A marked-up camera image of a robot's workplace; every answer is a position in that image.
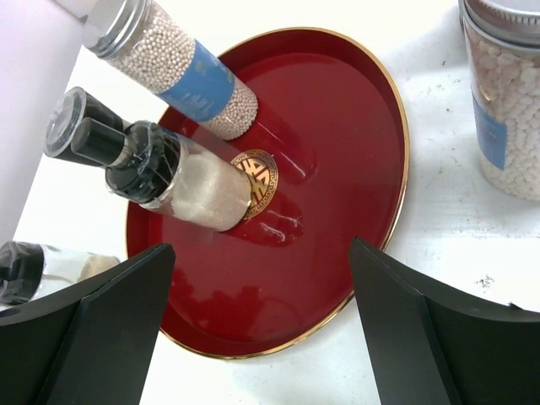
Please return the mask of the silver lid jar large beads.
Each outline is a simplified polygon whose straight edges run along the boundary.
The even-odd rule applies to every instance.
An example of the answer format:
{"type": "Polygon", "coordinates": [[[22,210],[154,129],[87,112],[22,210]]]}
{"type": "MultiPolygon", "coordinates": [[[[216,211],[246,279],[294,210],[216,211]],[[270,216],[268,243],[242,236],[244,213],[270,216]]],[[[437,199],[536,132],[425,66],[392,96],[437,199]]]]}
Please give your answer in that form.
{"type": "Polygon", "coordinates": [[[465,1],[480,161],[502,192],[539,199],[539,3],[465,1]]]}

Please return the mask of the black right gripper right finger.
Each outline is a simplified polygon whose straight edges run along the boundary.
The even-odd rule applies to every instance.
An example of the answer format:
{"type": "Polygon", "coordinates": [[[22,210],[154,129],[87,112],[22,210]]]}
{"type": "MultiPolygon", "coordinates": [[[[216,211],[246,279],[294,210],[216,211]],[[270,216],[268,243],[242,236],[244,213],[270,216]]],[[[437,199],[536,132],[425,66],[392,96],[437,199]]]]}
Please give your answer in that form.
{"type": "Polygon", "coordinates": [[[537,404],[539,314],[465,293],[353,238],[348,260],[383,404],[537,404]]]}

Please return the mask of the silver lid jar small beads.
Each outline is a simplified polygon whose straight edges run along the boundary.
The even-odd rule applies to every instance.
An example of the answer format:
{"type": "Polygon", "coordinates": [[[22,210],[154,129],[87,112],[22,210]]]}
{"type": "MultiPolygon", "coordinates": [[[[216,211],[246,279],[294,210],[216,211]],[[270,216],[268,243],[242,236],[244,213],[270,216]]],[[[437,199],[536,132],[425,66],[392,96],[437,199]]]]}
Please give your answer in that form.
{"type": "Polygon", "coordinates": [[[84,46],[223,140],[257,118],[255,93],[155,1],[98,1],[84,46]]]}

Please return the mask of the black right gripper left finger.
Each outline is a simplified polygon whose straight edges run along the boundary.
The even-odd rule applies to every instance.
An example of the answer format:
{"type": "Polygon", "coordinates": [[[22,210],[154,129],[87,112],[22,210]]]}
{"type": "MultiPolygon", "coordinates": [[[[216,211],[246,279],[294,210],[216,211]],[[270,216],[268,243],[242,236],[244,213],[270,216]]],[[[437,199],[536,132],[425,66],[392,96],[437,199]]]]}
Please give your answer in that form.
{"type": "Polygon", "coordinates": [[[170,290],[168,243],[1,313],[3,404],[138,404],[170,290]]]}

